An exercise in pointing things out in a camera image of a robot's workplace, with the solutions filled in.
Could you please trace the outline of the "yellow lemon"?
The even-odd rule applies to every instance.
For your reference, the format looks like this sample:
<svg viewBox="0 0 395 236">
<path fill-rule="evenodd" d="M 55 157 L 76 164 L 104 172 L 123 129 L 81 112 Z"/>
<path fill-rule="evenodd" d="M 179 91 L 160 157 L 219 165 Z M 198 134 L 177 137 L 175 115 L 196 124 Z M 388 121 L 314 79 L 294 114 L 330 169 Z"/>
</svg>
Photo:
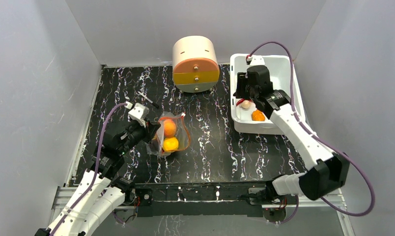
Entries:
<svg viewBox="0 0 395 236">
<path fill-rule="evenodd" d="M 174 152 L 179 149 L 179 141 L 176 137 L 166 137 L 163 141 L 164 152 Z"/>
</svg>

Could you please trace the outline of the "orange peach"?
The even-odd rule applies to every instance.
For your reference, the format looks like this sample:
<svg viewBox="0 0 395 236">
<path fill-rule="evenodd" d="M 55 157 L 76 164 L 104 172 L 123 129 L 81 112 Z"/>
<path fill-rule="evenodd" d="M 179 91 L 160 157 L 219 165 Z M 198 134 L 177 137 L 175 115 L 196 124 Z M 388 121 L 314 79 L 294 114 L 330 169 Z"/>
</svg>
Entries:
<svg viewBox="0 0 395 236">
<path fill-rule="evenodd" d="M 166 138 L 172 138 L 177 133 L 177 125 L 172 119 L 164 119 L 164 136 Z"/>
</svg>

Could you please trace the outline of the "clear zip bag orange zipper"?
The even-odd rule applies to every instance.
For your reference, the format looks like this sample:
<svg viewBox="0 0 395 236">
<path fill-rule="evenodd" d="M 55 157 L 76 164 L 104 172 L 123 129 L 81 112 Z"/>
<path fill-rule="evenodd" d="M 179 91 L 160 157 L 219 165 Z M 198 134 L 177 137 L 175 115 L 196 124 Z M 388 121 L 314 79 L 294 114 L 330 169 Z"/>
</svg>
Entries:
<svg viewBox="0 0 395 236">
<path fill-rule="evenodd" d="M 166 157 L 174 152 L 186 150 L 191 137 L 185 124 L 185 116 L 184 112 L 178 115 L 163 112 L 158 119 L 160 128 L 146 145 L 147 154 Z"/>
</svg>

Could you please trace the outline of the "dark purple plum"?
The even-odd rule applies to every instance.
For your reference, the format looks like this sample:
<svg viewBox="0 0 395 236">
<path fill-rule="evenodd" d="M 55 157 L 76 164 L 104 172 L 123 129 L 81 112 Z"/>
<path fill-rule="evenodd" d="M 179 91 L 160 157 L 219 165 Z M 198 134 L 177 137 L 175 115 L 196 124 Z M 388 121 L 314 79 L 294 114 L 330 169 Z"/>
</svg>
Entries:
<svg viewBox="0 0 395 236">
<path fill-rule="evenodd" d="M 152 155 L 160 156 L 162 153 L 162 144 L 160 139 L 155 136 L 149 143 L 149 148 Z"/>
</svg>

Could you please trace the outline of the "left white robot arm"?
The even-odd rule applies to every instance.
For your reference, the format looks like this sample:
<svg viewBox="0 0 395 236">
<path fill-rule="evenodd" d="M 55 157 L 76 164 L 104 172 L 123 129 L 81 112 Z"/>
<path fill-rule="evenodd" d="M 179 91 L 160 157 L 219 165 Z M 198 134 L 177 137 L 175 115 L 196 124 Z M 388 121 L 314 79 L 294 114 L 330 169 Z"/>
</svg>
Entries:
<svg viewBox="0 0 395 236">
<path fill-rule="evenodd" d="M 135 202 L 136 185 L 117 172 L 124 164 L 124 154 L 140 142 L 149 143 L 160 124 L 132 120 L 120 132 L 108 135 L 101 131 L 92 165 L 57 218 L 37 236 L 90 236 L 121 204 Z"/>
</svg>

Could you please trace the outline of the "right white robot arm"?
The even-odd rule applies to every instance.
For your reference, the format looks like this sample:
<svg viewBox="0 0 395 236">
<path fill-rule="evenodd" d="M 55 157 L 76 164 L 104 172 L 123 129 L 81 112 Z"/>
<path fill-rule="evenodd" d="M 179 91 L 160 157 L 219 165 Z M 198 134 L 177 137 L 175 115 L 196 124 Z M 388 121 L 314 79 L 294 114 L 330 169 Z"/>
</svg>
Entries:
<svg viewBox="0 0 395 236">
<path fill-rule="evenodd" d="M 251 100 L 290 140 L 307 169 L 304 173 L 282 175 L 268 181 L 266 198 L 269 202 L 277 204 L 288 194 L 317 200 L 344 186 L 350 163 L 302 128 L 302 122 L 292 110 L 291 98 L 284 90 L 273 88 L 265 65 L 239 72 L 234 96 Z"/>
</svg>

